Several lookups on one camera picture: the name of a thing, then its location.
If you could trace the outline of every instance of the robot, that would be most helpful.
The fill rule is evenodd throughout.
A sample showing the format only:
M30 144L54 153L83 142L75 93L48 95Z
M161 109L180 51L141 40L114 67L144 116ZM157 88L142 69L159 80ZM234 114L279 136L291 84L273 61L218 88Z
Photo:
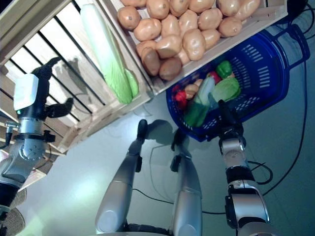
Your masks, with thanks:
M14 109L19 124L7 124L6 145L10 143L13 127L19 127L19 135L14 137L16 142L10 149L9 158L0 163L0 221L5 219L18 189L42 158L46 144L54 141L54 136L49 131L42 133L46 117L62 117L71 111L71 98L64 104L45 105L52 67L58 60L59 58L51 59L16 83ZM279 236L270 225L266 203L256 187L246 160L243 126L223 101L219 102L219 109L219 146L226 164L228 183L228 194L225 197L227 224L236 229L239 236ZM96 231L105 236L201 236L202 193L192 156L183 145L186 136L180 130L176 132L172 144L174 158L171 171L178 173L178 186L170 229L127 222L133 180L135 173L141 171L140 154L147 129L147 121L141 120L137 137L130 145L100 204L95 219Z

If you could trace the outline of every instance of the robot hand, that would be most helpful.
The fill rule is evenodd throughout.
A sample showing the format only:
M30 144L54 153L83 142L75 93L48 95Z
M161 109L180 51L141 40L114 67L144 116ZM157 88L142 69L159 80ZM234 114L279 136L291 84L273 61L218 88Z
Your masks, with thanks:
M219 108L219 146L228 183L228 196L225 197L227 223L238 231L239 236L276 236L269 224L266 203L247 163L242 123L222 100Z
M19 124L7 123L6 142L1 149L10 144L13 127L19 127L19 135L14 137L9 157L0 162L0 221L6 218L16 193L43 157L46 143L55 141L55 136L48 130L42 131L43 122L47 117L57 118L71 111L72 98L64 104L46 105L52 67L59 60L53 58L16 81L14 109Z

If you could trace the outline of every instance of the potato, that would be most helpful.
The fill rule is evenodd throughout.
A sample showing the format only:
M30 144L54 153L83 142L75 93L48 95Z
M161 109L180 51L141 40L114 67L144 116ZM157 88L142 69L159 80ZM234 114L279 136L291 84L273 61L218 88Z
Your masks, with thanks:
M164 20L162 20L161 36L166 37L171 34L181 35L181 30L179 29L177 18L169 14Z
M181 16L188 10L190 0L170 0L169 7L172 15Z
M190 84L185 87L186 99L192 100L193 97L198 93L199 87L195 84Z
M152 48L152 49L156 49L156 42L153 41L153 40L149 40L149 41L143 41L141 43L138 43L137 46L136 46L136 50L137 50L137 54L141 57L141 54L142 54L142 50L144 48Z
M156 50L153 48L144 48L141 54L141 61L149 75L158 75L160 62Z
M240 21L250 17L259 7L260 0L242 0L241 7L235 15Z
M159 76L164 80L173 80L182 70L181 60L179 58L169 58L163 62L159 69Z
M206 51L206 40L199 29L190 29L184 34L183 48L190 60L200 60Z
M195 83L193 83L193 84L194 84L194 85L197 85L198 87L200 87L201 84L202 84L202 82L203 82L203 79L197 79L197 80L195 81Z
M118 10L119 23L127 30L133 30L140 22L140 14L133 6L125 6Z
M190 0L189 9L196 13L201 13L210 9L214 2L215 0Z
M234 16L241 4L240 0L217 0L217 6L224 16Z
M187 30L198 28L198 16L195 12L187 10L179 18L179 28L181 29L181 37L184 36Z
M206 40L206 50L215 46L221 37L221 34L216 29L208 29L201 33Z
M182 65L187 64L188 62L190 62L189 57L187 56L186 51L182 48L181 51L175 56L177 58L179 58L182 62Z
M221 21L219 26L219 32L221 33L222 37L232 37L236 36L241 32L242 29L242 22L235 17L227 17Z
M139 41L147 41L158 37L161 28L161 22L157 19L142 19L133 33Z
M161 59L171 58L182 49L182 38L178 35L169 35L157 42L156 50Z
M169 13L168 0L147 0L147 10L152 18L162 20Z
M144 7L147 0L120 0L125 6Z
M222 13L218 8L212 8L202 12L198 18L200 30L213 30L219 27L222 21Z

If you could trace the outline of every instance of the floor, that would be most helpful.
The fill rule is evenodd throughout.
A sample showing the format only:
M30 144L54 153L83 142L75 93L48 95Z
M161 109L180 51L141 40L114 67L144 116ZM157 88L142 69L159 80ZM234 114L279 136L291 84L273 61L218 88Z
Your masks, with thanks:
M308 14L300 17L298 23L302 30L307 28L309 20ZM287 44L288 58L296 59L297 44L283 43ZM309 40L309 45L313 52L315 40ZM272 224L280 235L315 235L314 64L312 55L307 62L309 107L300 159L288 177L265 197ZM303 120L303 77L303 66L293 69L287 97L244 123L248 159L266 162L274 172L274 180L260 187L262 192L287 171L297 153ZM143 167L141 173L136 174L134 187L151 197L172 201L176 175L169 170L170 143L177 127L167 110L163 93L71 149L66 157L56 161L47 177L31 185L27 200L18 207L27 225L19 236L93 235L100 201L134 140L142 118L148 123L154 122L157 128L143 145ZM203 143L190 139L189 150L201 182L203 209L224 211L227 184L218 139ZM259 168L254 176L259 181L265 179L267 173ZM128 221L168 228L171 214L172 205L134 192ZM203 235L232 236L235 232L226 224L224 215L203 215Z

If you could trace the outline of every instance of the blue basket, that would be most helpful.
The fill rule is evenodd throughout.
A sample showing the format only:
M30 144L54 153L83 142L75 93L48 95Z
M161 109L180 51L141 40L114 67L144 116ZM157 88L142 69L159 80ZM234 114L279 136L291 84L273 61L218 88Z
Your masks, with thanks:
M292 65L288 63L284 49L278 41L285 33L289 33L292 39L299 43L303 55ZM178 127L189 136L200 142L210 141L219 134L219 110L209 112L201 127L191 127L184 122L183 111L178 108L175 100L177 91L183 90L199 78L206 78L207 73L214 71L220 62L228 60L242 90L228 105L231 109L236 109L241 121L246 121L285 98L290 70L309 57L310 49L297 25L292 25L275 36L263 30L170 87L166 92L169 112Z

